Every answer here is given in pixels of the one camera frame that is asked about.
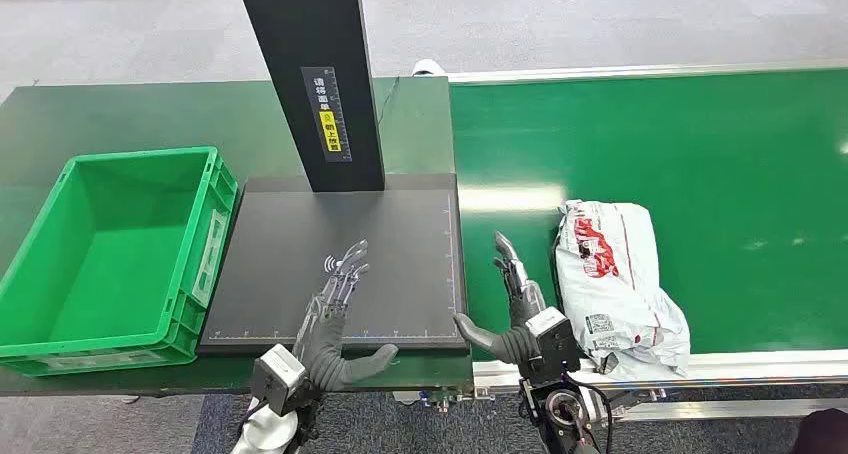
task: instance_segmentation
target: black cable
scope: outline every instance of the black cable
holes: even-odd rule
[[[605,451],[607,454],[609,454],[612,451],[612,406],[610,406],[609,398],[607,398],[606,394],[604,394],[604,391],[598,389],[597,387],[574,379],[573,377],[571,377],[568,371],[563,371],[562,375],[566,378],[566,380],[568,380],[572,384],[595,391],[595,393],[598,394],[598,396],[601,398],[601,402],[604,403],[604,409],[606,409],[607,411],[607,446]]]
[[[559,244],[559,239],[560,239],[560,236],[561,236],[560,227],[562,227],[562,222],[560,222],[560,224],[557,225],[557,233],[556,233],[556,236],[554,236],[554,242],[551,245],[550,261],[551,261],[551,272],[553,273],[553,277],[554,277],[554,292],[556,293],[557,300],[559,301],[560,304],[562,304],[565,301],[562,298],[562,292],[560,291],[560,288],[559,288],[559,272],[557,271],[557,266],[556,266],[556,248],[557,248],[557,245]],[[601,402],[604,403],[604,409],[606,409],[606,411],[607,411],[607,446],[606,446],[605,451],[606,451],[606,454],[609,454],[610,452],[612,452],[612,406],[610,406],[609,398],[606,396],[606,394],[604,394],[603,391],[601,391],[597,387],[595,387],[591,384],[586,384],[585,382],[580,382],[580,381],[574,379],[573,377],[571,377],[571,375],[568,373],[567,369],[563,370],[562,374],[572,384],[575,384],[575,385],[580,386],[580,387],[585,387],[586,389],[591,389],[592,391],[595,391],[595,393],[597,393],[598,396],[601,398]]]
[[[239,424],[238,424],[238,426],[239,426],[238,428],[241,429],[241,426],[245,425],[245,423],[247,423],[247,421],[250,419],[250,417],[252,415],[256,414],[257,412],[259,412],[259,409],[262,409],[263,407],[265,407],[267,405],[268,405],[268,401],[266,400],[266,401],[260,402],[259,404],[253,406],[252,408],[248,409],[247,412],[244,413],[244,416],[242,416],[241,422],[239,422]]]
[[[400,76],[395,76],[394,82],[392,82],[392,87],[389,88],[389,93],[386,95],[386,100],[383,101],[383,107],[380,108],[380,118],[377,119],[377,127],[380,127],[380,124],[383,123],[383,116],[386,115],[386,106],[389,104],[389,101],[392,99],[392,96],[395,94],[395,89],[397,89],[397,85],[400,82]]]
[[[530,417],[530,413],[527,412],[527,400],[524,397],[521,397],[521,403],[518,404],[518,417],[522,419]]]
[[[586,434],[589,434],[589,439],[592,440],[592,445],[595,447],[595,450],[601,452],[601,448],[598,446],[598,441],[595,440],[595,435],[592,434],[592,430],[586,429]]]

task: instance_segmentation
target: white floor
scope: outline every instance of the white floor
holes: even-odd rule
[[[449,72],[848,59],[845,0],[364,0],[364,10],[375,75],[424,57]],[[38,83],[267,77],[240,0],[0,0],[0,101]],[[3,399],[0,445],[188,452],[200,402]],[[137,441],[150,432],[169,447]],[[57,451],[62,438],[73,442]]]

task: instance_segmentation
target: green plastic crate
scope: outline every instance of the green plastic crate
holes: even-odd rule
[[[214,147],[68,161],[0,281],[0,365],[193,361],[236,190]]]

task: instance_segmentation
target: green conveyor belt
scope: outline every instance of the green conveyor belt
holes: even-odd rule
[[[848,347],[848,71],[453,86],[460,183],[651,212],[693,353]],[[510,237],[552,300],[551,211],[462,211],[471,315],[508,324],[487,262]]]

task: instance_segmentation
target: gray carpet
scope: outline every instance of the gray carpet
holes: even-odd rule
[[[228,453],[247,407],[247,396],[207,396],[192,454]],[[630,422],[614,428],[613,449],[622,454],[786,453],[797,419],[700,422]],[[390,395],[333,394],[318,418],[320,437],[307,454],[544,454],[538,434],[518,416],[518,401],[460,403],[447,414],[404,406]],[[595,437],[605,445],[606,433]]]
[[[452,72],[848,59],[844,0],[364,0],[363,8],[376,75],[406,73],[423,57]],[[0,0],[0,46],[0,101],[35,83],[268,76],[240,0]],[[0,446],[15,454],[188,453],[199,422],[194,452],[225,452],[232,439],[222,436],[241,416],[237,400],[227,399],[2,399]],[[314,446],[350,454],[540,452],[509,402],[442,416],[375,394],[340,396]],[[782,452],[794,425],[624,424],[616,452]]]
[[[0,398],[0,452],[188,454],[203,397]]]

